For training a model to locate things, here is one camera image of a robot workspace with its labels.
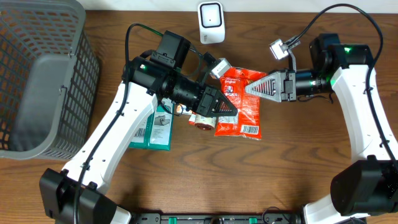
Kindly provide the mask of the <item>green lid seasoning jar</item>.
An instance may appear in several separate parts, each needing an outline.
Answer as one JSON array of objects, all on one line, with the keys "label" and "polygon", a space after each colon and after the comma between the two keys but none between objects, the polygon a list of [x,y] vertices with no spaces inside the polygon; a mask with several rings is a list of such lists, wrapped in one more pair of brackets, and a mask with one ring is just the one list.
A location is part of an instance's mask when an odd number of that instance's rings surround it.
[{"label": "green lid seasoning jar", "polygon": [[216,117],[204,117],[197,114],[195,117],[194,126],[205,131],[211,131],[216,126]]}]

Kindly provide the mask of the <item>small orange carton box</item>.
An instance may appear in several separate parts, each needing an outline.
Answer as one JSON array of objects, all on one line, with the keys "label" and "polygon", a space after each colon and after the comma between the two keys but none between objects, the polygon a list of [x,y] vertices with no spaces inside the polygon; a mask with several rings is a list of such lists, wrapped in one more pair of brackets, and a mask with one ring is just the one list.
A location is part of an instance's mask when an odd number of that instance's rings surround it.
[{"label": "small orange carton box", "polygon": [[176,106],[176,113],[180,115],[192,115],[192,110],[188,110],[185,105],[178,104]]}]

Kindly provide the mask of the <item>red snack bag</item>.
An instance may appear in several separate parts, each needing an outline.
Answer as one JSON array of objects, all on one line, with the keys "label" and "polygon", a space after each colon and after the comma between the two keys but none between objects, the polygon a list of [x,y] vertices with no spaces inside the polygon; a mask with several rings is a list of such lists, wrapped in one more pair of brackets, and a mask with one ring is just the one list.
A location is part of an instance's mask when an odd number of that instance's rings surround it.
[{"label": "red snack bag", "polygon": [[260,98],[245,92],[245,87],[267,76],[267,73],[231,67],[221,77],[221,90],[238,109],[236,116],[218,118],[215,136],[262,139],[259,114]]}]

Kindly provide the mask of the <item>green white packet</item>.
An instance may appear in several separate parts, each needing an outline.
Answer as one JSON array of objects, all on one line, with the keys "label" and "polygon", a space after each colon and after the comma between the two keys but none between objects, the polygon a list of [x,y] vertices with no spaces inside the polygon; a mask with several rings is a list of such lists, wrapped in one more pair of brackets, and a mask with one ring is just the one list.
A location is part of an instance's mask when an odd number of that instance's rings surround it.
[{"label": "green white packet", "polygon": [[173,116],[158,106],[155,112],[138,126],[129,148],[169,151]]}]

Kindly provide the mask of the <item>small red stick packet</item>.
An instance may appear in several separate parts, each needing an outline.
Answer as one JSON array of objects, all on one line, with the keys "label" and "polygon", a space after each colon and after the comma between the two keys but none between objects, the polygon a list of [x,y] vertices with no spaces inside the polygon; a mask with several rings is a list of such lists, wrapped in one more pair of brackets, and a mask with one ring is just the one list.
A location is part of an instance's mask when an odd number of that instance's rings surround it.
[{"label": "small red stick packet", "polygon": [[196,114],[192,113],[190,118],[189,118],[189,120],[188,120],[189,125],[193,125],[194,126],[195,125],[195,120],[196,120]]}]

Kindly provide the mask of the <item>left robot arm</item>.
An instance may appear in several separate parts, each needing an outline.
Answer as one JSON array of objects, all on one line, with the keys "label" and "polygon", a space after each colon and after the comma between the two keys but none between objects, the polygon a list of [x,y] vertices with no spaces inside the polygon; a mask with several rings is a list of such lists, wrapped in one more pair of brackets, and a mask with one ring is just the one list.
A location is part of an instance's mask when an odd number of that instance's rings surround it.
[{"label": "left robot arm", "polygon": [[180,70],[193,45],[164,32],[155,51],[127,59],[109,110],[81,150],[59,172],[39,181],[46,216],[57,223],[130,223],[132,214],[107,198],[114,172],[140,125],[163,99],[204,117],[236,116],[237,108],[205,77],[195,81]]}]

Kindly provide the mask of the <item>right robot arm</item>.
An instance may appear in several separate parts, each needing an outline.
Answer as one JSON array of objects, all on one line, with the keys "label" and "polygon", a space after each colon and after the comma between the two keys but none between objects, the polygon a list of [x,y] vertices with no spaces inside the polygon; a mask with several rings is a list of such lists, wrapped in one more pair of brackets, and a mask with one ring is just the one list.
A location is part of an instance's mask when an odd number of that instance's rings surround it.
[{"label": "right robot arm", "polygon": [[308,101],[334,93],[340,102],[352,163],[331,181],[330,193],[306,204],[291,223],[363,223],[368,216],[397,211],[397,140],[389,126],[364,44],[343,44],[337,34],[320,34],[309,45],[313,67],[299,70],[288,43],[271,52],[289,67],[246,86],[251,95],[276,102]]}]

